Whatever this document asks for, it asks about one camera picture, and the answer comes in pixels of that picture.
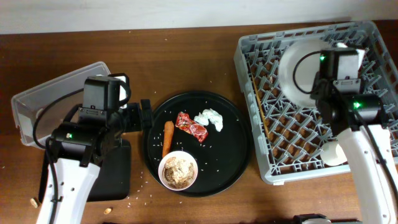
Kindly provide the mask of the pink bowl with food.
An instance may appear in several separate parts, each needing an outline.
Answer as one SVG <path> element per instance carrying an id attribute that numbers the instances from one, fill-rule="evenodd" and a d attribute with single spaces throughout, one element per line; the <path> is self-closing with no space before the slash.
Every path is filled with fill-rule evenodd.
<path id="1" fill-rule="evenodd" d="M 158 176 L 162 185 L 168 189 L 186 190 L 197 179 L 197 161 L 187 152 L 170 152 L 160 161 Z"/>

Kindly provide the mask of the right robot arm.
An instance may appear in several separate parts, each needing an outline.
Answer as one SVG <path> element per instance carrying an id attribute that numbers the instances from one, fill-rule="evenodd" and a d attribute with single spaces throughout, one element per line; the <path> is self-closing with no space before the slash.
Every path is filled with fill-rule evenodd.
<path id="1" fill-rule="evenodd" d="M 361 92 L 359 53 L 323 49 L 311 97 L 353 175 L 363 223 L 397 223 L 397 169 L 380 97 Z"/>

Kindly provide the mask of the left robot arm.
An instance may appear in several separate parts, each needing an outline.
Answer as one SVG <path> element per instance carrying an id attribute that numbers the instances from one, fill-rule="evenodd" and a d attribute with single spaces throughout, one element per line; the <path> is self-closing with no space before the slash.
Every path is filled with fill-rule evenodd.
<path id="1" fill-rule="evenodd" d="M 130 146 L 121 136 L 154 125 L 149 100 L 129 101 L 125 73 L 90 76 L 81 92 L 83 102 L 41 146 L 49 173 L 37 223 L 80 223 L 106 156 Z"/>

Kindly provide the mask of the white paper cup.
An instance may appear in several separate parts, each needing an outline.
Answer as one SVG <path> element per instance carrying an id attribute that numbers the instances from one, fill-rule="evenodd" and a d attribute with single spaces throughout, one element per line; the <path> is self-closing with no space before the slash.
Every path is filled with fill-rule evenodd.
<path id="1" fill-rule="evenodd" d="M 347 161 L 347 158 L 337 141 L 324 143 L 320 157 L 328 166 L 338 166 Z"/>

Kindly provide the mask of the orange carrot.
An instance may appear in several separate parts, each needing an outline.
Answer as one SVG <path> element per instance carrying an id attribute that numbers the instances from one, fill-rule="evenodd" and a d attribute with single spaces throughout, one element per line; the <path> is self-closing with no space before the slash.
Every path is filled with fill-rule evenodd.
<path id="1" fill-rule="evenodd" d="M 174 123 L 172 121 L 167 121 L 164 126 L 162 157 L 165 157 L 170 152 L 173 135 Z"/>

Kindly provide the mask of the pale blue plate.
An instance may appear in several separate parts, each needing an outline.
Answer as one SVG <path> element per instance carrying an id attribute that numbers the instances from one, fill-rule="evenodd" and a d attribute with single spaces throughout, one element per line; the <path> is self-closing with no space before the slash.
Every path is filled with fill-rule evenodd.
<path id="1" fill-rule="evenodd" d="M 306 54 L 327 49 L 328 42 L 322 40 L 300 40 L 292 44 L 283 53 L 278 68 L 279 86 L 284 96 L 297 106 L 314 108 L 315 100 L 310 95 L 302 93 L 293 81 L 293 71 L 297 62 Z M 320 54 L 314 54 L 304 59 L 297 67 L 295 80 L 303 91 L 311 91 L 316 73 L 320 68 Z"/>

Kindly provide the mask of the wooden chopstick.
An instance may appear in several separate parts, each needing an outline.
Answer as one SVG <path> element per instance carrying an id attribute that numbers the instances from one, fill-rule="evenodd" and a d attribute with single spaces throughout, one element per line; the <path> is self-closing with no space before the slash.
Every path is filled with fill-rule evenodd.
<path id="1" fill-rule="evenodd" d="M 252 84 L 253 84 L 254 91 L 255 91 L 255 94 L 256 94 L 256 101 L 257 101 L 257 105 L 259 107 L 259 112 L 260 112 L 260 116 L 261 116 L 261 119 L 262 119 L 264 132 L 266 134 L 267 139 L 270 140 L 269 130 L 267 128 L 267 122 L 266 122 L 266 118 L 264 116 L 264 112 L 263 112 L 263 109 L 262 109 L 261 100 L 259 98 L 259 91 L 258 91 L 257 86 L 256 86 L 255 78 L 253 76 L 251 76 L 251 80 L 252 80 Z"/>

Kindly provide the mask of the red snack wrapper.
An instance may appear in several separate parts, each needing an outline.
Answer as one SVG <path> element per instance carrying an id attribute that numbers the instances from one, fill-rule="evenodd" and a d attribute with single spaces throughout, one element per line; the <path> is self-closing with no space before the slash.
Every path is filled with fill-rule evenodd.
<path id="1" fill-rule="evenodd" d="M 196 121 L 190 119 L 189 115 L 184 112 L 179 112 L 175 126 L 194 136 L 200 143 L 202 143 L 208 136 L 207 129 Z"/>

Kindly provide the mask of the white tissue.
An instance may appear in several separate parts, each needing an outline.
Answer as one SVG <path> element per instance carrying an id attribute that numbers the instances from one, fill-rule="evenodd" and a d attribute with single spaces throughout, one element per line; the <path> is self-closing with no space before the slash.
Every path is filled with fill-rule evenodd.
<path id="1" fill-rule="evenodd" d="M 202 126 L 208 126 L 211 123 L 218 132 L 221 132 L 223 129 L 223 117 L 213 109 L 203 110 L 194 117 L 194 121 Z"/>

